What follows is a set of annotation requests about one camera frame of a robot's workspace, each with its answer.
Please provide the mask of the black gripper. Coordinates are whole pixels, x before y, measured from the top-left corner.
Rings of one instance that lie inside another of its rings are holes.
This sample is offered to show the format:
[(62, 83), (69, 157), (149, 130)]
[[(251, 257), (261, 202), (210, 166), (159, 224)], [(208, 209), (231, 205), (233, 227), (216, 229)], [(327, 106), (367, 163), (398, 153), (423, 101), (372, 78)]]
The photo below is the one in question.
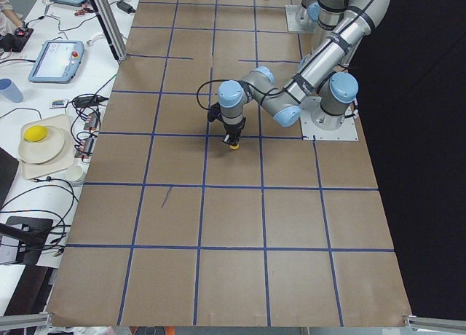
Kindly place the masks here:
[(223, 142), (231, 143), (232, 142), (231, 135), (235, 135), (234, 142), (239, 143), (240, 138), (241, 138), (241, 132), (245, 127), (246, 118), (243, 117), (239, 122), (235, 124), (229, 124), (226, 122), (225, 119), (222, 122), (223, 122), (224, 129), (226, 131), (226, 135), (225, 135), (225, 138), (223, 139)]

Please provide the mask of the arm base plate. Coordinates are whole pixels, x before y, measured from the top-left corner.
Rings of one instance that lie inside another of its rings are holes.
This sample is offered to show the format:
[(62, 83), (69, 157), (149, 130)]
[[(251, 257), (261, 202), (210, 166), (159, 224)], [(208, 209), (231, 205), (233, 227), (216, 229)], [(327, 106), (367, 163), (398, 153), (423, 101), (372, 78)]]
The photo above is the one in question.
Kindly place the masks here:
[(359, 141), (352, 110), (331, 116), (321, 109), (321, 97), (312, 96), (301, 102), (302, 138), (308, 141)]
[(313, 34), (315, 22), (309, 18), (307, 10), (301, 5), (285, 5), (285, 16), (289, 33)]

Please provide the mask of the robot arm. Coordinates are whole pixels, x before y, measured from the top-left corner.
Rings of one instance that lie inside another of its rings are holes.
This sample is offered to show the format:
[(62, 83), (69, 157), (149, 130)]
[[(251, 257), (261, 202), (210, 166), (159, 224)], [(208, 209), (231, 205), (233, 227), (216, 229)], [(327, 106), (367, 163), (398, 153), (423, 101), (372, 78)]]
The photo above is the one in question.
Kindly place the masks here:
[(207, 109), (209, 122), (222, 122), (223, 142), (236, 149), (246, 118), (245, 104), (256, 101), (282, 127), (290, 127), (301, 116), (301, 103), (320, 95), (316, 125), (335, 130), (349, 103), (358, 92), (351, 74), (336, 72), (338, 64), (350, 61), (364, 36), (370, 35), (384, 18), (390, 0), (301, 0), (309, 19), (316, 18), (316, 42), (298, 71), (284, 87), (275, 86), (272, 72), (264, 66), (240, 80), (219, 80), (218, 102)]

